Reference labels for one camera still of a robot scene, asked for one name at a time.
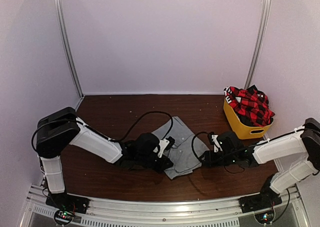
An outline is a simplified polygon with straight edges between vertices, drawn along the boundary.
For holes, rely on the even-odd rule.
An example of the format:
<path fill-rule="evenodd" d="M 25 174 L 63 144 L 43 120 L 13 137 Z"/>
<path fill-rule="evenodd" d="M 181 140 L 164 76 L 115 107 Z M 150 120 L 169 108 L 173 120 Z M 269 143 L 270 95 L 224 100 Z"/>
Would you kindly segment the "front aluminium rail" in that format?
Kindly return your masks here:
<path fill-rule="evenodd" d="M 310 222 L 298 189 L 280 195 L 273 208 L 243 212 L 240 197 L 210 200 L 145 202 L 90 197 L 86 213 L 76 213 L 70 227 L 260 227 L 258 218 L 275 214 L 273 227 L 308 227 Z"/>

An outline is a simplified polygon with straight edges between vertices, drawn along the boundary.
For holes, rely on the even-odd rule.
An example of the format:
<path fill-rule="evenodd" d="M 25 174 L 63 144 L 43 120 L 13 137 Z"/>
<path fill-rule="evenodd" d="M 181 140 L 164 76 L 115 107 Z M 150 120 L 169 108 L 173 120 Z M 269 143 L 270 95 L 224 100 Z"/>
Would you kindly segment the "grey long sleeve shirt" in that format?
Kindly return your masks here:
<path fill-rule="evenodd" d="M 168 121 L 152 133 L 158 138 L 162 138 L 167 131 L 169 137 L 175 139 L 172 148 L 165 152 L 165 155 L 173 162 L 173 167 L 166 169 L 164 172 L 169 179 L 173 180 L 177 177 L 188 175 L 202 166 L 202 163 L 194 156 L 201 156 L 209 148 L 189 127 L 178 117 L 174 116 L 173 121 Z"/>

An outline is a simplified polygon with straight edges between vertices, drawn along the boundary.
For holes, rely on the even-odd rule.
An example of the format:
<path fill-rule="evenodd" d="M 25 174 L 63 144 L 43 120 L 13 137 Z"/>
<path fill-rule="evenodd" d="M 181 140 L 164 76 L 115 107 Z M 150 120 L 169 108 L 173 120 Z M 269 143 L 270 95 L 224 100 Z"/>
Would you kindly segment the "left aluminium frame post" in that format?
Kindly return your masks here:
<path fill-rule="evenodd" d="M 77 96 L 82 99 L 84 97 L 83 90 L 81 88 L 80 80 L 76 71 L 75 67 L 75 62 L 74 58 L 72 55 L 72 50 L 68 38 L 68 33 L 67 33 L 67 26 L 64 18 L 64 11 L 63 11 L 63 5 L 62 5 L 62 0 L 53 0 L 55 4 L 55 10 L 56 10 L 56 15 L 57 15 L 57 20 L 58 20 L 58 25 L 59 25 L 59 30 L 61 34 L 61 39 L 62 39 L 62 45 L 64 49 L 64 54 L 66 57 L 66 61 L 68 64 L 68 68 L 71 74 L 71 78 L 73 81 L 73 84 L 76 89 Z"/>

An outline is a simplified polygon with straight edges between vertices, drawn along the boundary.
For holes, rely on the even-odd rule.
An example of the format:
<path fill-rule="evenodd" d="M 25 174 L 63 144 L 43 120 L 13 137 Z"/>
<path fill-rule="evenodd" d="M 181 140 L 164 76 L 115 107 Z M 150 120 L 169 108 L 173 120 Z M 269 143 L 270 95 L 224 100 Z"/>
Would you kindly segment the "left circuit board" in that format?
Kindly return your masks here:
<path fill-rule="evenodd" d="M 58 225 L 68 225 L 70 224 L 73 219 L 74 215 L 68 211 L 65 210 L 57 210 L 53 215 L 53 220 Z"/>

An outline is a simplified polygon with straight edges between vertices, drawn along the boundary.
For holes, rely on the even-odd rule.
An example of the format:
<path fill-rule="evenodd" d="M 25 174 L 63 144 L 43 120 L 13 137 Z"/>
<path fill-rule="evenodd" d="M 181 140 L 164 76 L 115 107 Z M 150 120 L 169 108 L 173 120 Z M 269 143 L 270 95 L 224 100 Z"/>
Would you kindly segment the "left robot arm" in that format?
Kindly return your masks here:
<path fill-rule="evenodd" d="M 174 144 L 168 131 L 162 138 L 151 132 L 142 133 L 135 140 L 108 137 L 87 124 L 72 107 L 40 119 L 31 136 L 31 147 L 46 179 L 48 199 L 61 209 L 75 203 L 66 191 L 61 163 L 61 153 L 67 146 L 81 148 L 124 169 L 142 167 L 162 173 L 173 166 L 165 151 Z"/>

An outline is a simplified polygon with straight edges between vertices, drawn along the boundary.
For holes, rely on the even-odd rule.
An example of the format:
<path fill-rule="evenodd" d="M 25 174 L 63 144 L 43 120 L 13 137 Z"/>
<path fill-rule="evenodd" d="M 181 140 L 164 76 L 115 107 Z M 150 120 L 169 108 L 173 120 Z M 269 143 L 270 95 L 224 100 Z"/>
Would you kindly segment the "right circuit board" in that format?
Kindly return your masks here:
<path fill-rule="evenodd" d="M 266 212 L 260 212 L 260 213 L 256 213 L 254 217 L 259 224 L 267 225 L 274 220 L 275 212 L 271 210 Z"/>

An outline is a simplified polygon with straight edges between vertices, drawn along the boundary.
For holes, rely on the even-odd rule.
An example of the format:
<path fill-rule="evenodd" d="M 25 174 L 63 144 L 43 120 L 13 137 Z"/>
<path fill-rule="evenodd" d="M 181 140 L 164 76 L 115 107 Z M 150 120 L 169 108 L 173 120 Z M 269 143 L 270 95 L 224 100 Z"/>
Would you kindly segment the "yellow plastic bin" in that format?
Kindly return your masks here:
<path fill-rule="evenodd" d="M 263 127 L 244 125 L 225 99 L 223 102 L 223 111 L 232 131 L 235 132 L 240 140 L 262 138 L 272 126 L 271 124 Z"/>

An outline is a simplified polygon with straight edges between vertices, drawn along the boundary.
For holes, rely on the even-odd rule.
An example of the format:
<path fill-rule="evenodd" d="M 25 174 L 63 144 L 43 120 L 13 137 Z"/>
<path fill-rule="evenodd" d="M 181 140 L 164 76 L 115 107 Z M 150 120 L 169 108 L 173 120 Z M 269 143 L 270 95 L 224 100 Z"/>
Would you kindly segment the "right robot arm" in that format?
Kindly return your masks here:
<path fill-rule="evenodd" d="M 208 167 L 238 165 L 249 168 L 282 157 L 302 155 L 287 170 L 267 178 L 256 197 L 256 203 L 261 208 L 268 207 L 287 188 L 320 172 L 320 123 L 312 117 L 291 132 L 247 146 L 233 131 L 217 137 L 210 132 L 207 136 L 218 150 L 206 150 L 196 158 Z"/>

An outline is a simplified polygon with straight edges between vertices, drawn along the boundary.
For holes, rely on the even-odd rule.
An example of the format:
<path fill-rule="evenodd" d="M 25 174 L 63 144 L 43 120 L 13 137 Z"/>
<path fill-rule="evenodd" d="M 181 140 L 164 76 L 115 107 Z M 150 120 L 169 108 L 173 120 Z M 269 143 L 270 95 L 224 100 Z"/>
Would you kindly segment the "right aluminium frame post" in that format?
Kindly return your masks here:
<path fill-rule="evenodd" d="M 261 54 L 263 41 L 266 34 L 268 22 L 269 22 L 271 6 L 272 6 L 272 0 L 262 0 L 260 22 L 259 22 L 252 59 L 250 62 L 248 74 L 247 74 L 245 85 L 244 85 L 245 89 L 249 88 L 252 85 L 252 81 L 253 81 L 254 74 L 259 62 L 259 57 Z"/>

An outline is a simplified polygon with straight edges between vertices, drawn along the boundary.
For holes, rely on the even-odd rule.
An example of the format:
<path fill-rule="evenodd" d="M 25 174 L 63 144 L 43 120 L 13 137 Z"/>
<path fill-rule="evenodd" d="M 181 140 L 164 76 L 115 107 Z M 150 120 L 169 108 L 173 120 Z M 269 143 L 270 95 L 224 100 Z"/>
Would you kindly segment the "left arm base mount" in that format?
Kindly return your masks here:
<path fill-rule="evenodd" d="M 80 197 L 64 193 L 50 193 L 46 198 L 46 205 L 55 207 L 62 211 L 71 213 L 86 214 L 90 200 L 86 197 Z"/>

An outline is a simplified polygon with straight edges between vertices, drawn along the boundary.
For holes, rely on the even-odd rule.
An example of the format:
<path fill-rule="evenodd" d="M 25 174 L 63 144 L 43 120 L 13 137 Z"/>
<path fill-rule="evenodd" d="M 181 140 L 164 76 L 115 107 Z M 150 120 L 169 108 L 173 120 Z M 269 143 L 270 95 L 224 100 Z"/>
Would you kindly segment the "red black plaid shirt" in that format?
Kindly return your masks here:
<path fill-rule="evenodd" d="M 223 92 L 227 104 L 245 126 L 265 127 L 273 123 L 275 113 L 269 108 L 269 98 L 255 85 L 247 89 L 228 86 Z"/>

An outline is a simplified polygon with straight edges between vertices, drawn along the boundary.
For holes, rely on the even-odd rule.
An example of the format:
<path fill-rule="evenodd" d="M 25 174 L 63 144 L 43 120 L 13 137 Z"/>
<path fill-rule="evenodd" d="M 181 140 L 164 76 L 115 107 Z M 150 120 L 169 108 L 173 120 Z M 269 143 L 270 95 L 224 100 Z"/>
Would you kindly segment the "circuit board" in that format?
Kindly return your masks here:
<path fill-rule="evenodd" d="M 53 220 L 58 225 L 68 225 L 70 224 L 73 219 L 74 215 L 68 211 L 65 210 L 57 210 L 53 215 Z"/>
<path fill-rule="evenodd" d="M 271 210 L 266 212 L 260 212 L 260 213 L 256 213 L 254 217 L 259 224 L 267 225 L 274 220 L 275 212 Z"/>

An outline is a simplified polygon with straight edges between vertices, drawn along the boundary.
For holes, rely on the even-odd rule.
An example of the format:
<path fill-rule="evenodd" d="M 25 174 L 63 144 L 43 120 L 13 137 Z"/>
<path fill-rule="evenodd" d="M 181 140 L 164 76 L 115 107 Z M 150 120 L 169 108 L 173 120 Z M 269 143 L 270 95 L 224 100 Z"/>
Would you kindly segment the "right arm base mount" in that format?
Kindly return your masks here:
<path fill-rule="evenodd" d="M 280 205 L 281 203 L 282 199 L 279 195 L 270 196 L 262 193 L 244 196 L 239 199 L 239 205 L 242 213 L 270 209 L 275 205 Z"/>

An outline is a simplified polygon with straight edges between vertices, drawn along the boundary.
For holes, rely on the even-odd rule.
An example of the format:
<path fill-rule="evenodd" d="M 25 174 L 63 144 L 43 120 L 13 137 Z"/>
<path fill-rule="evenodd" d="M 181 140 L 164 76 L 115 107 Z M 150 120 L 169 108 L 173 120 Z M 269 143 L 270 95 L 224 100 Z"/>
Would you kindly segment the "aluminium frame post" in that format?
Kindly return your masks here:
<path fill-rule="evenodd" d="M 56 15 L 57 15 L 57 20 L 58 20 L 58 25 L 59 25 L 59 30 L 61 34 L 61 39 L 62 39 L 62 45 L 64 49 L 64 54 L 66 57 L 66 61 L 68 64 L 68 68 L 71 74 L 71 78 L 73 81 L 73 84 L 76 89 L 77 96 L 82 99 L 84 97 L 83 90 L 81 88 L 80 80 L 76 71 L 75 67 L 75 62 L 74 58 L 72 55 L 72 50 L 68 38 L 68 33 L 67 33 L 67 26 L 64 18 L 64 11 L 63 11 L 63 5 L 62 5 L 62 0 L 53 0 L 55 4 L 55 10 L 56 10 Z"/>
<path fill-rule="evenodd" d="M 245 89 L 249 88 L 252 85 L 252 81 L 253 81 L 254 74 L 259 62 L 259 57 L 261 54 L 263 41 L 266 34 L 268 22 L 269 22 L 271 6 L 272 6 L 272 0 L 262 0 L 260 22 L 259 22 L 252 59 L 250 62 L 248 74 L 247 74 L 245 85 L 244 85 Z"/>

